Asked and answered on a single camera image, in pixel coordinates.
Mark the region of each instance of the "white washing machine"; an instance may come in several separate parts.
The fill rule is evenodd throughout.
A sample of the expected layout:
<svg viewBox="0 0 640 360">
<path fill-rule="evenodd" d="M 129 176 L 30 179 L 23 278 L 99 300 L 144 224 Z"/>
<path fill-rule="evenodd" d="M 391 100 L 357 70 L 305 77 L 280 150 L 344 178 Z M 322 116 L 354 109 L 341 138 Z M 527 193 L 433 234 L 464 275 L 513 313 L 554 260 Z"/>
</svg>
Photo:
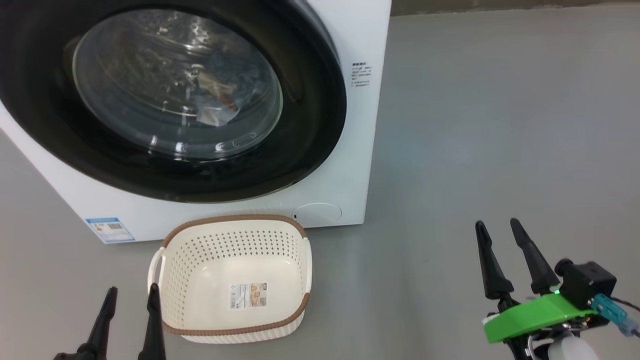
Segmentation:
<svg viewBox="0 0 640 360">
<path fill-rule="evenodd" d="M 390 3 L 5 1 L 0 126 L 105 243 L 361 224 Z"/>
</svg>

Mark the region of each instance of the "blue cable connector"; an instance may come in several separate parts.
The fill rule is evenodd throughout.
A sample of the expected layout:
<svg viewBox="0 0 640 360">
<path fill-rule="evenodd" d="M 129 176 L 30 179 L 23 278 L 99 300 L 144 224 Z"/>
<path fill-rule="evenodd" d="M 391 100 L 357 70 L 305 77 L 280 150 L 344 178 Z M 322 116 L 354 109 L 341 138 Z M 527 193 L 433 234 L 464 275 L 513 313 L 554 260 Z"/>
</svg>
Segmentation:
<svg viewBox="0 0 640 360">
<path fill-rule="evenodd" d="M 626 337 L 630 338 L 634 335 L 634 331 L 638 330 L 638 323 L 629 318 L 626 311 L 618 306 L 613 300 L 606 295 L 597 294 L 589 304 L 598 314 L 605 319 L 610 320 L 620 329 Z"/>
</svg>

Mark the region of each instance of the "product label sticker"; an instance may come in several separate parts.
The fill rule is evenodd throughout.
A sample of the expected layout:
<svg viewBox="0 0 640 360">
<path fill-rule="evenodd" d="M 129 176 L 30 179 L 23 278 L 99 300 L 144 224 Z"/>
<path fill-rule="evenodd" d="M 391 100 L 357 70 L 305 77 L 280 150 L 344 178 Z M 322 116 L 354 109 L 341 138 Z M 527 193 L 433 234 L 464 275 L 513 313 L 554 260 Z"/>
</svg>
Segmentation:
<svg viewBox="0 0 640 360">
<path fill-rule="evenodd" d="M 351 87 L 360 88 L 371 85 L 373 69 L 366 62 L 353 63 L 351 67 Z"/>
<path fill-rule="evenodd" d="M 251 282 L 229 287 L 229 309 L 267 306 L 267 283 Z"/>
<path fill-rule="evenodd" d="M 135 241 L 129 230 L 118 220 L 118 218 L 88 218 L 87 224 L 106 243 L 118 243 L 124 241 Z"/>
</svg>

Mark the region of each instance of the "laundry basket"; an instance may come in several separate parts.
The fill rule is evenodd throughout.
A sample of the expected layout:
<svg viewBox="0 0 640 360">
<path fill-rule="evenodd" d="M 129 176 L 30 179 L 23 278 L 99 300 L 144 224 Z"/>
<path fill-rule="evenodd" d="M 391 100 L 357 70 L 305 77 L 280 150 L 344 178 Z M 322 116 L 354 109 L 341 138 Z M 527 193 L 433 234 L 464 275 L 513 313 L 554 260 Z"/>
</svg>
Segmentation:
<svg viewBox="0 0 640 360">
<path fill-rule="evenodd" d="M 231 216 L 178 226 L 156 252 L 164 329 L 197 343 L 289 335 L 311 290 L 311 246 L 287 217 Z"/>
</svg>

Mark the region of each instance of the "gray floor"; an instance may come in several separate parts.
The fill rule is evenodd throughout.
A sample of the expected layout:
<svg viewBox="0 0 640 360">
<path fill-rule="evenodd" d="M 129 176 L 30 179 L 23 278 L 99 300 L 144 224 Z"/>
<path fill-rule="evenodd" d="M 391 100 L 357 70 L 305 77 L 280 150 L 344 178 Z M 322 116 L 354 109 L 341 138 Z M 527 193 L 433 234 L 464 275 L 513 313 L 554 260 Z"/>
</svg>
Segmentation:
<svg viewBox="0 0 640 360">
<path fill-rule="evenodd" d="M 167 358 L 511 359 L 484 340 L 495 303 L 478 219 L 518 299 L 531 280 L 513 216 L 552 264 L 594 259 L 618 277 L 615 294 L 640 302 L 639 19 L 640 8 L 392 19 L 367 221 L 309 232 L 301 327 L 241 346 L 167 335 Z M 101 244 L 5 136 L 0 189 L 3 358 L 73 351 L 112 285 L 109 358 L 136 358 L 158 243 Z M 640 354 L 612 326 L 585 337 L 602 359 Z"/>
</svg>

